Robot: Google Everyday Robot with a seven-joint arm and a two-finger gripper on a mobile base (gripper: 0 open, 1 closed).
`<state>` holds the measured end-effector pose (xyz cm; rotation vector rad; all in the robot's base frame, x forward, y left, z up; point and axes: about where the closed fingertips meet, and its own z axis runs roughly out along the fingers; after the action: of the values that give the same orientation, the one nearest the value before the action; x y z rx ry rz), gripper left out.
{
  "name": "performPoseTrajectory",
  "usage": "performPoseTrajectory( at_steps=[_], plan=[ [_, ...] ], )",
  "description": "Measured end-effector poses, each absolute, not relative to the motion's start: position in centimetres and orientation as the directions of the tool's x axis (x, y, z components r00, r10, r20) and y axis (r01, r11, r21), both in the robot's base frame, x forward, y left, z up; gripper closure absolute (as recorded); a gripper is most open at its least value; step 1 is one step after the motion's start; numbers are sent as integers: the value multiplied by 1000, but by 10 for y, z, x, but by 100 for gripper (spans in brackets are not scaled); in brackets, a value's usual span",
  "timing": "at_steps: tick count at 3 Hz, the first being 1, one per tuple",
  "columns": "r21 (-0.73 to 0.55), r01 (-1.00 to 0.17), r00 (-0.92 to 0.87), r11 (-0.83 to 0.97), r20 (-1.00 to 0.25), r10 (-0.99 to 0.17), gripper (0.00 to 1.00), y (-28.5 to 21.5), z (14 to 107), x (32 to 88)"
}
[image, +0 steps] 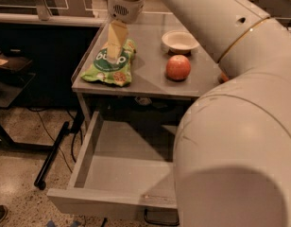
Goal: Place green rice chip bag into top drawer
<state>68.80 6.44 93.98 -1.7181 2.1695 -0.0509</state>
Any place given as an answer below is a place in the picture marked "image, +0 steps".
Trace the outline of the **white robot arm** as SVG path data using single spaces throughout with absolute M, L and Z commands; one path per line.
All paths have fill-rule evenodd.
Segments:
M 108 0 L 136 19 L 141 0 Z M 228 76 L 180 121 L 180 227 L 291 227 L 291 33 L 248 0 L 162 0 Z

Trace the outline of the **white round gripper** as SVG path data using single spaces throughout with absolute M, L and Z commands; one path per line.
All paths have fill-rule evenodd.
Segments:
M 143 9 L 144 1 L 108 0 L 108 12 L 111 18 L 116 19 L 110 22 L 108 29 L 107 57 L 110 61 L 116 61 L 119 58 L 128 36 L 126 24 L 132 24 L 137 20 Z

